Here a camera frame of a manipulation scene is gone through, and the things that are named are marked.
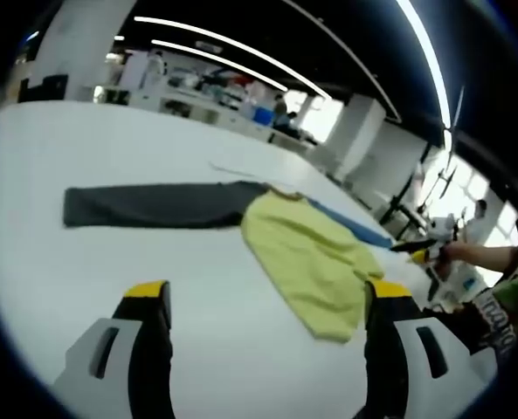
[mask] white pillar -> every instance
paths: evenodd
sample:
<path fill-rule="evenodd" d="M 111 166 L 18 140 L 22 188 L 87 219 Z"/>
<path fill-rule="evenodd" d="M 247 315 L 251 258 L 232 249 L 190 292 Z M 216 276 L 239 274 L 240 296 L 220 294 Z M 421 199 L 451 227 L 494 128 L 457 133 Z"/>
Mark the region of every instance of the white pillar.
<path fill-rule="evenodd" d="M 355 94 L 342 109 L 326 146 L 340 160 L 335 171 L 337 180 L 344 181 L 362 162 L 383 124 L 384 117 L 385 111 L 379 102 L 359 94 Z"/>
<path fill-rule="evenodd" d="M 114 37 L 136 0 L 65 0 L 31 67 L 29 87 L 54 74 L 68 75 L 66 100 L 84 100 L 100 75 Z"/>
<path fill-rule="evenodd" d="M 295 125 L 298 127 L 301 127 L 301 123 L 303 122 L 305 115 L 307 114 L 307 111 L 311 107 L 311 104 L 313 103 L 314 96 L 307 96 L 305 100 L 303 101 L 303 105 L 301 105 L 300 111 L 297 113 L 297 116 L 295 117 Z"/>

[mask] white table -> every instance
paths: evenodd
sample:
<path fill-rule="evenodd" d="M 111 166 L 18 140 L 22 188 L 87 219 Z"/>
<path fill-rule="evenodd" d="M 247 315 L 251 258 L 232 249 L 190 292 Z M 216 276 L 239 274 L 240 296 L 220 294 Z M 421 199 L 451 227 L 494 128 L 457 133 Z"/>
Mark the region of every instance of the white table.
<path fill-rule="evenodd" d="M 367 392 L 365 332 L 345 345 L 314 340 L 237 228 L 62 226 L 71 186 L 245 178 L 213 169 L 215 159 L 294 185 L 386 234 L 298 155 L 243 135 L 124 106 L 10 106 L 0 112 L 0 316 L 10 338 L 52 383 L 66 349 L 131 285 L 166 278 L 178 418 L 352 417 Z M 390 277 L 405 275 L 422 293 L 429 286 L 402 255 L 374 252 Z"/>

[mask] person's arm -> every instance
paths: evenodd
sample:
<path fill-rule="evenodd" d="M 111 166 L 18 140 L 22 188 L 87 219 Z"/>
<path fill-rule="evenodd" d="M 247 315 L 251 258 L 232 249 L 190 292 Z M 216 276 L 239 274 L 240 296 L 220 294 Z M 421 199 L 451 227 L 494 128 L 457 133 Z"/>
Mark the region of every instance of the person's arm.
<path fill-rule="evenodd" d="M 515 257 L 516 247 L 485 247 L 477 244 L 451 242 L 443 249 L 451 260 L 460 260 L 490 271 L 503 272 Z"/>

